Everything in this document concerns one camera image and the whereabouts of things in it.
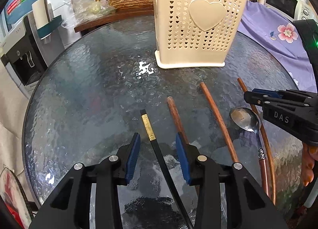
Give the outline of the right hand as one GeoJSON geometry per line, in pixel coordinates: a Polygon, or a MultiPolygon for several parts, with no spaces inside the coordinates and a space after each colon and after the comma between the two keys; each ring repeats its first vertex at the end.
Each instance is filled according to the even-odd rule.
{"type": "Polygon", "coordinates": [[[317,147],[303,143],[301,179],[304,186],[307,186],[314,179],[313,168],[315,166],[315,161],[317,161],[317,147]]]}

